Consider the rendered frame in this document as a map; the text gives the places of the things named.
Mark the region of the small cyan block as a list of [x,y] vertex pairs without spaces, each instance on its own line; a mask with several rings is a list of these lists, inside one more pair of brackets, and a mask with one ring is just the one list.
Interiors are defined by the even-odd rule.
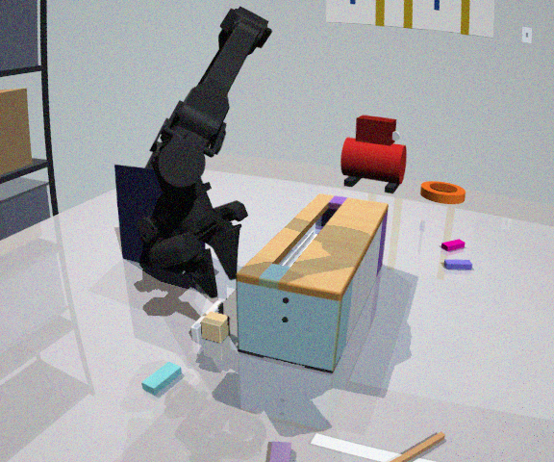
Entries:
[[181,374],[181,367],[171,362],[167,362],[167,364],[160,367],[158,371],[155,371],[143,380],[143,382],[141,382],[142,389],[156,395]]

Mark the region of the purple rectangular block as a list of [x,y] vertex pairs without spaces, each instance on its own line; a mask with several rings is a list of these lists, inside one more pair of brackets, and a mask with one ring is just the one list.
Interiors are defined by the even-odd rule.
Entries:
[[269,462],[290,462],[291,443],[272,441]]

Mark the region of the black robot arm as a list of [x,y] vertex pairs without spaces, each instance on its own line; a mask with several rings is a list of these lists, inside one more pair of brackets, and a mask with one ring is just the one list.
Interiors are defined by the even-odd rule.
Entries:
[[[164,192],[195,183],[204,173],[205,155],[219,152],[226,136],[223,122],[229,110],[228,92],[247,55],[262,48],[272,30],[268,21],[239,6],[230,9],[218,35],[219,50],[197,87],[179,100],[164,120],[145,168],[153,168]],[[159,136],[162,142],[157,141]],[[204,155],[205,154],[205,155]],[[169,208],[156,218],[138,222],[143,242],[152,246],[173,237],[177,228]]]

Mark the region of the small magenta block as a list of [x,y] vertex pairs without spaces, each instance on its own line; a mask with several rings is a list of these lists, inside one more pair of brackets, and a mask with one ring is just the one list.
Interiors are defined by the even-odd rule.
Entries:
[[461,241],[460,239],[445,242],[445,243],[441,243],[441,248],[443,250],[447,250],[447,251],[452,250],[452,249],[456,249],[456,248],[460,248],[460,247],[465,247],[465,243],[463,241]]

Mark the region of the small blue-purple block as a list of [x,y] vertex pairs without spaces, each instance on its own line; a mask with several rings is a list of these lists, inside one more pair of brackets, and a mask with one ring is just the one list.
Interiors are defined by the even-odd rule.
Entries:
[[472,264],[469,260],[444,260],[444,265],[447,270],[472,270]]

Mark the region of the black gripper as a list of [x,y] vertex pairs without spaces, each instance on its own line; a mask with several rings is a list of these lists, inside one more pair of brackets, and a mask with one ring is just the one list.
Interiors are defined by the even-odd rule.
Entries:
[[202,250],[199,241],[214,249],[225,273],[235,279],[241,224],[233,226],[232,220],[242,221],[248,214],[237,200],[213,207],[207,195],[211,188],[200,177],[189,186],[163,192],[161,207],[169,208],[177,228],[171,230],[172,238],[150,248],[148,258],[154,270],[184,270],[207,295],[216,298],[211,249]]

